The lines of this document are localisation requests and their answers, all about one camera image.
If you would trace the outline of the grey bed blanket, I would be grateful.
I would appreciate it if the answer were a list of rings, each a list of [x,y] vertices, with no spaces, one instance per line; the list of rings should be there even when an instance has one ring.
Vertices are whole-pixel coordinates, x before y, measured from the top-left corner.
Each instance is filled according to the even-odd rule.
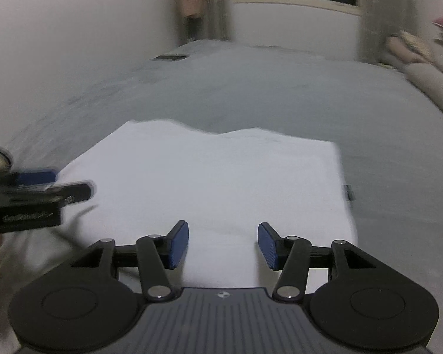
[[[361,62],[200,41],[67,93],[0,138],[24,166],[61,168],[129,120],[214,133],[261,128],[334,142],[356,196],[359,245],[429,289],[443,353],[443,114],[404,76]]]

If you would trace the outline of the white long sleeve sweatshirt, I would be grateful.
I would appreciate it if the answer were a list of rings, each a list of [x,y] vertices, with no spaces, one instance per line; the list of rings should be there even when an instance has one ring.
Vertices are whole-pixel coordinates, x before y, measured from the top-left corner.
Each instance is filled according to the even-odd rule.
[[[261,129],[207,133],[170,120],[127,122],[87,151],[25,153],[23,160],[32,168],[63,163],[59,183],[91,181],[94,194],[66,207],[61,226],[4,239],[4,298],[102,238],[131,245],[180,220],[189,224],[190,241],[173,280],[185,286],[271,288],[275,275],[257,245],[262,222],[316,246],[357,240],[332,142]]]

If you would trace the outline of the beige right curtain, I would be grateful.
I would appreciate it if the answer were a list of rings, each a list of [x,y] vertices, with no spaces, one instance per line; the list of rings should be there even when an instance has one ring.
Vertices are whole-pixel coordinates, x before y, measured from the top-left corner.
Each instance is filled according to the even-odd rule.
[[[375,63],[387,37],[418,32],[416,0],[359,0],[359,59]]]

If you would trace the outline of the beige left curtain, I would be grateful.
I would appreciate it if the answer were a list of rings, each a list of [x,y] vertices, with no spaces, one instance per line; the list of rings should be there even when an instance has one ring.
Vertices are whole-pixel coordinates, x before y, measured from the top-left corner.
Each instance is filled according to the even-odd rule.
[[[204,23],[210,39],[232,41],[234,39],[233,7],[236,0],[206,0]]]

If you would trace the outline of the black phone on bed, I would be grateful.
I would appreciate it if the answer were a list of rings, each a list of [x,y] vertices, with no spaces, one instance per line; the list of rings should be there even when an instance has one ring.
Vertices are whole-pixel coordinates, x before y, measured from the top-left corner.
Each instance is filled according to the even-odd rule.
[[[188,57],[186,54],[162,54],[156,56],[154,61],[178,62]]]

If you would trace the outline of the rolled pink beige blanket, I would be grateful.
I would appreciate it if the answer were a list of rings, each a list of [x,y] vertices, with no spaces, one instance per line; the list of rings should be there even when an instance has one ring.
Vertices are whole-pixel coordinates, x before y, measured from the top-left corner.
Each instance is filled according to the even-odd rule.
[[[412,63],[432,64],[434,54],[420,37],[400,30],[396,35],[390,35],[384,40],[379,62],[402,70]]]

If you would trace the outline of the beige curtain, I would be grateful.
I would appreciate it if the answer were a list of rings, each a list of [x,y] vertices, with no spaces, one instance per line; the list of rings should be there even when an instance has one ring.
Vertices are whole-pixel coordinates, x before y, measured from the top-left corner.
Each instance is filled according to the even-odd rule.
[[[232,41],[234,39],[233,7],[236,0],[206,0],[204,23],[210,39]]]
[[[418,32],[416,0],[359,0],[359,59],[375,63],[387,37]]]

